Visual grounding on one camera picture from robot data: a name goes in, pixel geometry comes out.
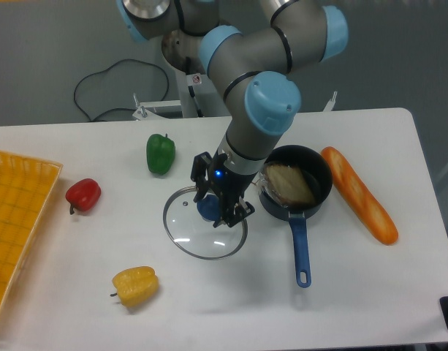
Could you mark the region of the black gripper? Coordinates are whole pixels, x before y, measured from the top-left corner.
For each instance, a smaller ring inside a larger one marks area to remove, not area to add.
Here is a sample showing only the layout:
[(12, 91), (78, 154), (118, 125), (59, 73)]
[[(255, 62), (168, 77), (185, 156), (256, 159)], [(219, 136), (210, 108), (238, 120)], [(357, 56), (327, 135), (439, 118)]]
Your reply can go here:
[[(255, 212), (253, 205), (243, 198), (256, 173), (257, 160), (246, 159), (231, 149), (218, 148), (212, 158), (208, 152), (194, 157), (191, 168), (191, 180), (196, 189), (194, 202), (203, 200), (210, 188), (220, 198), (219, 217), (213, 227), (223, 224), (234, 227)], [(224, 200), (235, 204), (227, 206)]]

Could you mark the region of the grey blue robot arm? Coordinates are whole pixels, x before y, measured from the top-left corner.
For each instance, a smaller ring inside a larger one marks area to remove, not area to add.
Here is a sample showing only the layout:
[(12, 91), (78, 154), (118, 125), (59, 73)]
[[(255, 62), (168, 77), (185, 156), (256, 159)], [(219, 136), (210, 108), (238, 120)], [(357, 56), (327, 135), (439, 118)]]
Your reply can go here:
[(214, 154), (194, 158), (195, 203), (208, 193), (214, 209), (200, 215), (215, 226), (234, 226), (253, 214), (244, 194), (301, 106), (288, 74), (326, 61), (347, 46), (342, 11), (315, 1), (263, 1), (268, 28), (244, 35), (219, 22), (217, 1), (119, 1), (124, 23), (135, 39), (177, 31), (199, 40), (198, 57), (232, 120)]

